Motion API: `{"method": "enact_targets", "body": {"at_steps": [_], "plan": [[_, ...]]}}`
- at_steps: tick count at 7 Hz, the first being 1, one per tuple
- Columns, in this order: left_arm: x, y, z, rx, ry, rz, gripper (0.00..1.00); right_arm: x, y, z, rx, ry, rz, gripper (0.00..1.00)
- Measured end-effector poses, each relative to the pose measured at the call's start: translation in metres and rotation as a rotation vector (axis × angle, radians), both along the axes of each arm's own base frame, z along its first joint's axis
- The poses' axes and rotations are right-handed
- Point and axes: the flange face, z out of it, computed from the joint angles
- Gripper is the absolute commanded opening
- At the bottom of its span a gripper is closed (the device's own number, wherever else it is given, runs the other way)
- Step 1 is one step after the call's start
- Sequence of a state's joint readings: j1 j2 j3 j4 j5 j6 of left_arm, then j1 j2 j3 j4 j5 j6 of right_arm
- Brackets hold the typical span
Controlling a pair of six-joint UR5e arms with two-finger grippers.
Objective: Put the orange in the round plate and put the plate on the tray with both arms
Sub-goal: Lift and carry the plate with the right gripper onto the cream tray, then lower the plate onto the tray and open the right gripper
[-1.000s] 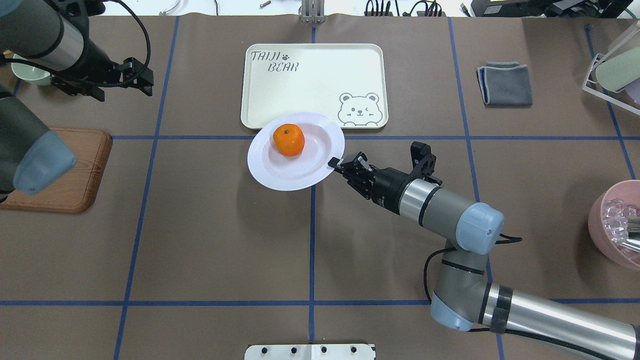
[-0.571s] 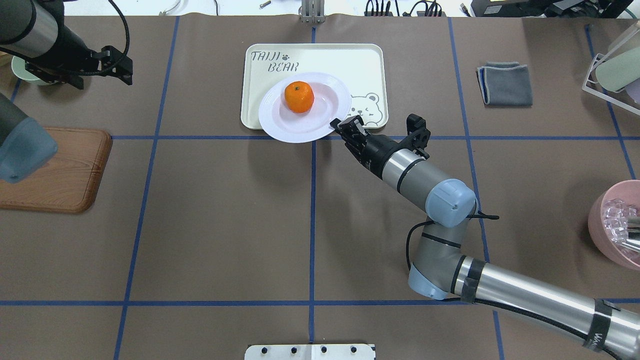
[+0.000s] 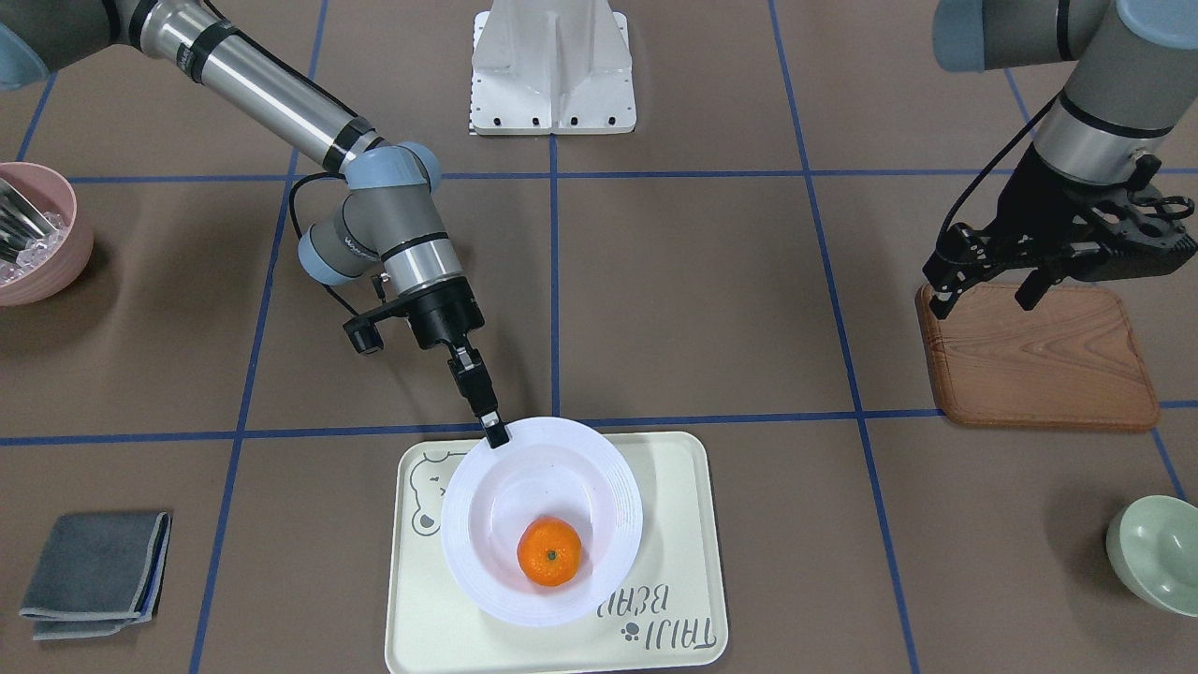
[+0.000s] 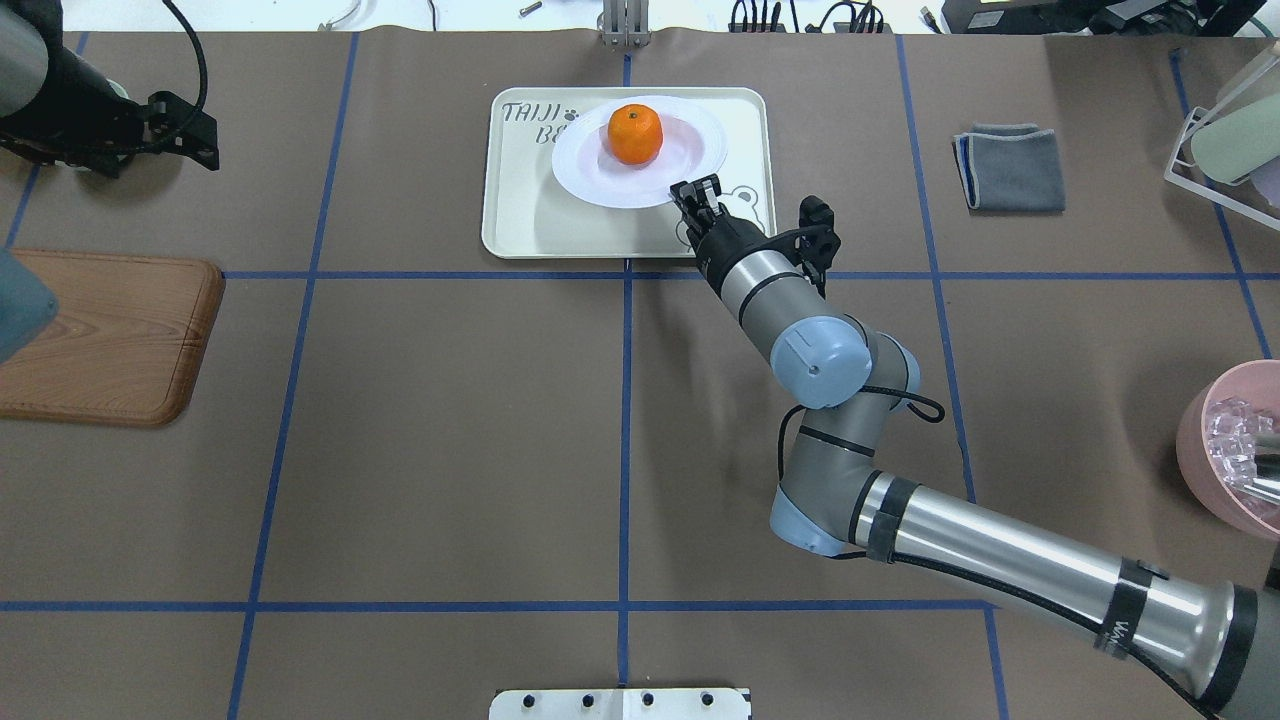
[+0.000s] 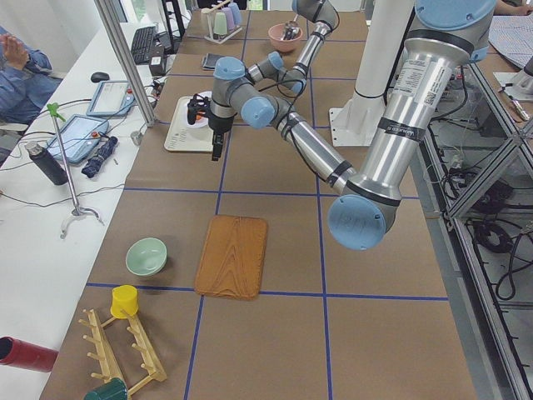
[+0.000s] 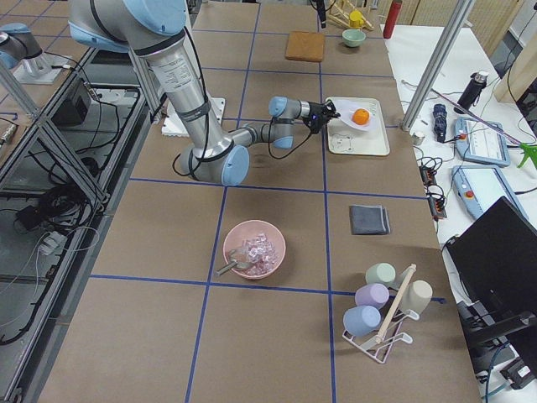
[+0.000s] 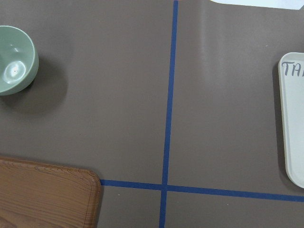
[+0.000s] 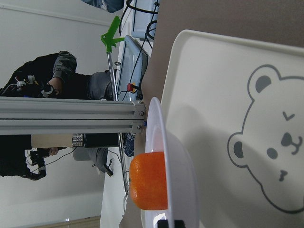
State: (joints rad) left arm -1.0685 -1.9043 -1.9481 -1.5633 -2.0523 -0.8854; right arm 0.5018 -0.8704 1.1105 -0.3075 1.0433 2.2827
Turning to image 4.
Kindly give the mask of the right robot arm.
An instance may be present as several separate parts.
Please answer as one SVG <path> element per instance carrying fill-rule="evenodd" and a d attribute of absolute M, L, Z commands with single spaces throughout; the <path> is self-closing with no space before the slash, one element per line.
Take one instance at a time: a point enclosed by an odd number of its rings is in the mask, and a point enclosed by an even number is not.
<path fill-rule="evenodd" d="M 1202 719 L 1277 716 L 1277 587 L 1194 582 L 988 507 L 972 474 L 963 406 L 920 392 L 922 370 L 899 340 L 842 313 L 826 296 L 840 240 L 833 211 L 803 200 L 797 227 L 764 233 L 722 202 L 717 176 L 673 184 L 698 270 L 794 397 L 794 439 L 780 437 L 771 527 L 824 559 L 863 559 L 948 578 L 996 609 L 1038 618 L 1094 652 L 1143 667 Z M 1023 492 L 1043 518 L 1083 528 L 1093 511 L 1114 523 L 1166 527 L 1137 505 L 1126 464 L 1105 457 L 1119 420 L 1153 414 L 1178 433 L 1160 455 L 1156 489 L 1175 489 L 1220 515 L 1234 497 L 1219 475 L 1201 418 L 1207 388 L 1184 405 L 1151 368 L 1149 397 L 1116 388 L 1078 400 L 1047 379 L 1048 346 L 1071 319 L 1134 322 L 1139 307 L 1120 281 L 964 277 L 988 299 L 972 315 L 987 324 L 989 361 L 1014 378 L 987 384 L 1006 413 L 992 439 L 1007 439 L 1007 497 Z M 1074 284 L 1075 293 L 1068 288 Z"/>

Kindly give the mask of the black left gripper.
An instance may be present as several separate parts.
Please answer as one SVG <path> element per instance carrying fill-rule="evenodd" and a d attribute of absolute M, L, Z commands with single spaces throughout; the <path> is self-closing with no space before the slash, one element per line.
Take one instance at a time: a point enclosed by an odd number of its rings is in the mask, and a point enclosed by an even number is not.
<path fill-rule="evenodd" d="M 118 178 L 132 163 L 138 147 L 142 154 L 170 154 L 188 158 L 207 170 L 219 169 L 218 122 L 198 102 L 178 95 L 151 95 L 147 102 L 131 109 L 119 124 L 116 143 L 95 160 L 95 172 Z"/>

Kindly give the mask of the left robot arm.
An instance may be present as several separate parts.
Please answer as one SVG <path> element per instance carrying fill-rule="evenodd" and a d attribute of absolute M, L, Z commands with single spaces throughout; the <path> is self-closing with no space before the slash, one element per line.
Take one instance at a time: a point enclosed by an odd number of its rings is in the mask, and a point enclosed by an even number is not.
<path fill-rule="evenodd" d="M 218 170 L 218 123 L 205 111 L 204 46 L 180 9 L 164 5 L 195 51 L 198 94 L 192 102 L 170 91 L 133 100 L 65 45 L 61 3 L 3 3 L 3 150 L 36 167 L 63 164 L 108 178 L 141 154 L 174 154 Z"/>

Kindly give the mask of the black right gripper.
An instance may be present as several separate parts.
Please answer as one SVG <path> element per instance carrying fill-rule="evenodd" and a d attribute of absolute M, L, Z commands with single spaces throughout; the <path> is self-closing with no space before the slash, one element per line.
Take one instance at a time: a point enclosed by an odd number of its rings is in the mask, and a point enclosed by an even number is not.
<path fill-rule="evenodd" d="M 746 254 L 771 241 L 755 223 L 728 214 L 721 191 L 717 174 L 669 187 L 701 275 L 723 275 Z"/>

